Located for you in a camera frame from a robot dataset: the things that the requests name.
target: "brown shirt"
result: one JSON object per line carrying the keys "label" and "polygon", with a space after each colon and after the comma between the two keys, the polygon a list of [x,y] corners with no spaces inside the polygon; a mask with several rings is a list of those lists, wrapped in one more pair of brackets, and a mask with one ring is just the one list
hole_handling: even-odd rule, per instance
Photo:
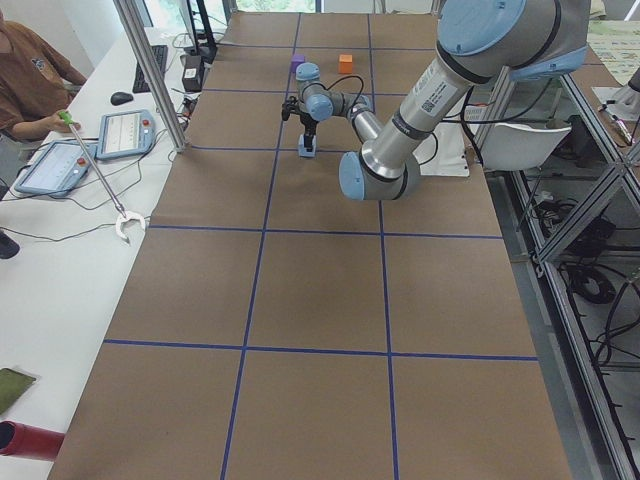
{"label": "brown shirt", "polygon": [[4,33],[13,50],[0,53],[0,130],[67,108],[69,60],[24,25],[5,22]]}

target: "light blue joint cover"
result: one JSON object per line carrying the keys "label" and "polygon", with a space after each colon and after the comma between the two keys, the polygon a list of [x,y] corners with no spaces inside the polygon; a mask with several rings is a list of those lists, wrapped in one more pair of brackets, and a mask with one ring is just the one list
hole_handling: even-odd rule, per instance
{"label": "light blue joint cover", "polygon": [[304,103],[307,106],[309,115],[316,122],[323,122],[333,115],[333,103],[325,95],[316,93],[307,98]]}
{"label": "light blue joint cover", "polygon": [[351,200],[364,200],[364,175],[355,152],[347,152],[340,160],[340,188]]}
{"label": "light blue joint cover", "polygon": [[451,55],[483,52],[511,31],[527,0],[448,0],[438,24],[438,41]]}
{"label": "light blue joint cover", "polygon": [[308,152],[306,148],[304,148],[304,135],[300,135],[298,138],[298,155],[305,158],[313,158],[316,156],[316,137],[313,137],[313,149]]}
{"label": "light blue joint cover", "polygon": [[313,82],[320,79],[320,67],[315,63],[305,62],[296,68],[296,80],[299,82]]}
{"label": "light blue joint cover", "polygon": [[363,101],[363,103],[369,108],[369,110],[373,110],[373,104],[371,103],[371,99],[366,95],[360,95],[358,102]]}
{"label": "light blue joint cover", "polygon": [[514,82],[526,82],[544,77],[557,77],[580,68],[586,56],[587,47],[584,46],[573,52],[560,55],[559,57],[534,63],[519,70],[513,70],[509,76]]}

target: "white chair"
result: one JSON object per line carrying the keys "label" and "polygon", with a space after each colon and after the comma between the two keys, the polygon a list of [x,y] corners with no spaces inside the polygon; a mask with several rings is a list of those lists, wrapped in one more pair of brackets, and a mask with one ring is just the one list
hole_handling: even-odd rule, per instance
{"label": "white chair", "polygon": [[[540,170],[551,152],[570,131],[570,125],[562,128],[536,129],[523,124],[496,123],[489,131],[481,148],[484,168],[507,172],[531,168]],[[541,174],[533,185],[516,231],[520,230],[522,221],[529,212],[540,180],[542,180]]]}

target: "window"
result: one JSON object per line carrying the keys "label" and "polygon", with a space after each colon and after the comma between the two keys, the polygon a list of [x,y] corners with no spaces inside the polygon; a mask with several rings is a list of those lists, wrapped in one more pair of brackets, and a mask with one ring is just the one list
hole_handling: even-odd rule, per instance
{"label": "window", "polygon": [[[182,0],[144,0],[155,27],[182,28],[184,23],[178,9]],[[320,0],[236,0],[239,10],[247,12],[316,12],[320,11]],[[191,1],[197,11],[195,1]],[[223,28],[226,17],[223,0],[205,0],[211,28]]]}

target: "green object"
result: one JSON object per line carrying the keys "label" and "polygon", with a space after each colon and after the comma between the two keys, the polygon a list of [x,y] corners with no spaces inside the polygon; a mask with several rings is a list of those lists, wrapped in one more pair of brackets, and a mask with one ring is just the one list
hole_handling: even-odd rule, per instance
{"label": "green object", "polygon": [[0,414],[6,412],[36,379],[10,368],[0,370]]}
{"label": "green object", "polygon": [[58,115],[60,115],[60,118],[64,120],[64,123],[67,125],[73,125],[74,122],[69,112],[60,112]]}

